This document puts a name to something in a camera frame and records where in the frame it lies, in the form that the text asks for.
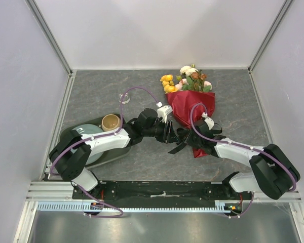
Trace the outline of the mixed flower bunch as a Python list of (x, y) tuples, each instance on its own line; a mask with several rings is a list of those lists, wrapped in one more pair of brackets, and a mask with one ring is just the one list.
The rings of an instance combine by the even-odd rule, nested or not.
[(207, 81), (207, 75), (196, 69), (194, 64), (183, 66), (176, 77), (172, 74), (162, 76), (160, 82), (166, 94), (181, 91), (208, 93), (213, 89), (211, 82)]

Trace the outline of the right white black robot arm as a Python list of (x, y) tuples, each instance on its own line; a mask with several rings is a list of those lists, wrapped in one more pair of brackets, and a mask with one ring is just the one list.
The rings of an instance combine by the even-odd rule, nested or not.
[(296, 189), (300, 174), (289, 158), (276, 144), (265, 147), (238, 143), (222, 136), (221, 129), (212, 129), (203, 119), (193, 123), (186, 143), (202, 149), (207, 155), (229, 159), (251, 169), (250, 173), (236, 172), (222, 186), (223, 196), (234, 199), (240, 192), (263, 192), (271, 199), (279, 199), (284, 193)]

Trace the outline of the black ribbon with gold text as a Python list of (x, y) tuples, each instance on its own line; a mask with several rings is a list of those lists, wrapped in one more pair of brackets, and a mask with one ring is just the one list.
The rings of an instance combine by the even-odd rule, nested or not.
[[(195, 127), (202, 127), (202, 128), (208, 128), (207, 125), (199, 124), (196, 122), (194, 123)], [(223, 138), (226, 138), (226, 136), (221, 135), (222, 129), (221, 126), (217, 125), (219, 127), (219, 130), (210, 130), (210, 137), (207, 137), (209, 139), (214, 139), (214, 140), (221, 140)], [(176, 154), (183, 150), (186, 146), (189, 146), (186, 144), (186, 137), (189, 133), (189, 129), (183, 129), (179, 128), (177, 129), (177, 136), (179, 137), (179, 143), (178, 146), (175, 147), (174, 149), (170, 150), (168, 153), (169, 154)], [(194, 157), (201, 157), (205, 155), (212, 155), (215, 157), (218, 157), (218, 155), (215, 153), (215, 145), (216, 142), (209, 141), (209, 145), (206, 148), (202, 149), (196, 149), (192, 148), (194, 152)]]

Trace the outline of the red wrapping paper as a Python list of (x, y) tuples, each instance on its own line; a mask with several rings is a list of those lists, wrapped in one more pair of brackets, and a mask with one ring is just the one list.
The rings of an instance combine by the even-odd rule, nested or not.
[(173, 116), (183, 129), (193, 128), (194, 123), (206, 125), (202, 118), (203, 112), (209, 117), (215, 111), (215, 94), (196, 91), (181, 91), (166, 95), (168, 104), (173, 109)]

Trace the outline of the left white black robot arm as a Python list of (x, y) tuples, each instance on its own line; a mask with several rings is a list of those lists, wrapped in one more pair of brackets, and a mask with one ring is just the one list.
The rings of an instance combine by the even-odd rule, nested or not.
[(153, 137), (162, 143), (178, 143), (172, 121), (168, 120), (171, 112), (169, 105), (158, 110), (146, 108), (120, 128), (97, 134), (81, 135), (70, 130), (49, 153), (51, 169), (56, 169), (63, 181), (84, 189), (88, 198), (96, 199), (101, 194), (101, 187), (95, 175), (86, 169), (89, 158), (105, 151), (131, 147), (144, 137)]

